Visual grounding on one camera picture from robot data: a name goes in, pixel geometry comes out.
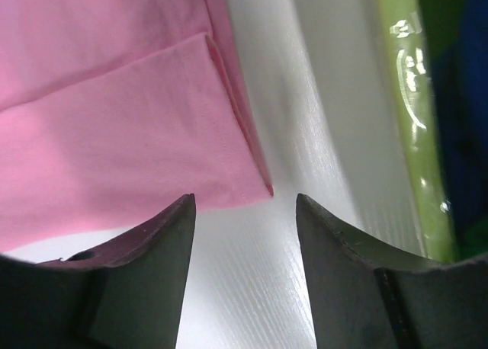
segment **pink cloth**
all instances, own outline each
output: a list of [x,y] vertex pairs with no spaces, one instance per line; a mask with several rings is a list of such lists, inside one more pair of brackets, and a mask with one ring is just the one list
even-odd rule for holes
[[0,0],[0,251],[271,183],[225,0]]

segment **folded pink cloth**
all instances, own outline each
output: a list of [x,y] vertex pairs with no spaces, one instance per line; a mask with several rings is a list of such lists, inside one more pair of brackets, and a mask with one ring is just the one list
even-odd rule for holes
[[225,0],[0,0],[0,251],[268,198]]

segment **yellow-green plastic edge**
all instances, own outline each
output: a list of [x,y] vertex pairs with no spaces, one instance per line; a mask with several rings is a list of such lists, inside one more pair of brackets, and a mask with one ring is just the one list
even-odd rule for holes
[[400,136],[428,258],[452,262],[457,249],[437,150],[432,90],[417,0],[378,0]]

